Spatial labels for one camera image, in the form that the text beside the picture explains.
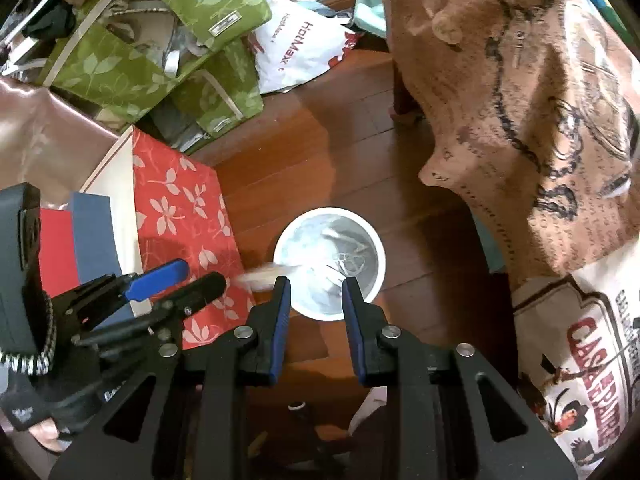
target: black device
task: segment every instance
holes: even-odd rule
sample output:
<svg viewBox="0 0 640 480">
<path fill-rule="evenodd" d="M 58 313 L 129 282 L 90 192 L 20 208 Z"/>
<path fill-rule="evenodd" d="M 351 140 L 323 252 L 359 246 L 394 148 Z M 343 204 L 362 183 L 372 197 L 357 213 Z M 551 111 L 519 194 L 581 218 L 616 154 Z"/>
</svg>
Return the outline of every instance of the black device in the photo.
<svg viewBox="0 0 640 480">
<path fill-rule="evenodd" d="M 146 297 L 161 288 L 164 278 L 156 277 L 171 274 L 173 267 L 167 264 L 150 276 L 103 276 L 46 301 L 34 278 L 39 276 L 37 195 L 27 185 L 0 192 L 0 219 L 18 226 L 11 233 L 19 243 L 5 243 L 13 250 L 8 254 L 19 256 L 20 273 L 14 269 L 14 276 L 22 279 L 21 288 L 2 284 L 20 301 L 5 304 L 0 314 L 9 318 L 3 322 L 13 326 L 18 319 L 17 325 L 29 330 L 50 326 L 51 310 L 55 352 L 40 375 L 23 355 L 5 359 L 12 371 L 0 405 L 17 428 L 52 417 L 72 437 L 50 480 L 177 480 L 185 460 L 193 480 L 247 478 L 244 389 L 278 380 L 289 281 L 278 278 L 271 301 L 254 307 L 245 325 L 199 348 L 182 351 L 182 324 L 224 292 L 225 279 L 215 272 L 156 301 L 149 314 L 93 330 L 129 296 Z M 355 278 L 344 280 L 342 307 L 358 379 L 365 386 L 388 386 L 392 415 L 381 478 L 577 478 L 524 401 L 471 345 L 438 348 L 389 325 L 380 307 L 364 303 Z M 28 338 L 31 346 L 14 348 L 41 352 L 37 330 Z M 19 343 L 15 337 L 6 341 Z M 340 476 L 330 457 L 324 453 L 321 459 L 332 464 L 332 477 Z"/>
</svg>

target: white paper bag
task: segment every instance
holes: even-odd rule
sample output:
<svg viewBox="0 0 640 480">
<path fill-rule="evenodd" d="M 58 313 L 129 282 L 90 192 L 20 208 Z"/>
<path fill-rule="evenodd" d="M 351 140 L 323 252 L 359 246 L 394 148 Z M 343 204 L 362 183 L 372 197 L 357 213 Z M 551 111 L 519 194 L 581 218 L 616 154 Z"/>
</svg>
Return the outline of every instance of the white paper bag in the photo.
<svg viewBox="0 0 640 480">
<path fill-rule="evenodd" d="M 267 0 L 273 17 L 257 28 L 250 43 L 266 94 L 305 83 L 338 64 L 358 34 L 335 20 L 290 0 Z"/>
</svg>

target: silver screw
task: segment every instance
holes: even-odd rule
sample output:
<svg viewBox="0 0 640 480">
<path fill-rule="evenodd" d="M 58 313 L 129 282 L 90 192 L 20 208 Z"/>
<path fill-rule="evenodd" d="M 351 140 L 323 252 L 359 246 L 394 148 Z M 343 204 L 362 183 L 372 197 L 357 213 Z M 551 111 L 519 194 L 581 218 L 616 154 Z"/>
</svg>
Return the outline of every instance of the silver screw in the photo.
<svg viewBox="0 0 640 480">
<path fill-rule="evenodd" d="M 471 357 L 476 353 L 476 349 L 469 343 L 460 343 L 456 346 L 456 352 L 462 355 L 462 357 Z"/>
<path fill-rule="evenodd" d="M 171 330 L 168 328 L 161 328 L 158 330 L 158 339 L 163 343 L 169 341 L 169 339 L 171 339 Z"/>
<path fill-rule="evenodd" d="M 164 343 L 158 350 L 162 357 L 173 357 L 178 353 L 178 347 L 173 343 Z"/>
<path fill-rule="evenodd" d="M 382 329 L 382 335 L 387 339 L 395 339 L 396 337 L 400 337 L 402 330 L 400 330 L 395 325 L 387 325 Z"/>
<path fill-rule="evenodd" d="M 247 339 L 254 334 L 254 329 L 247 325 L 237 326 L 234 330 L 234 336 L 238 339 Z"/>
</svg>

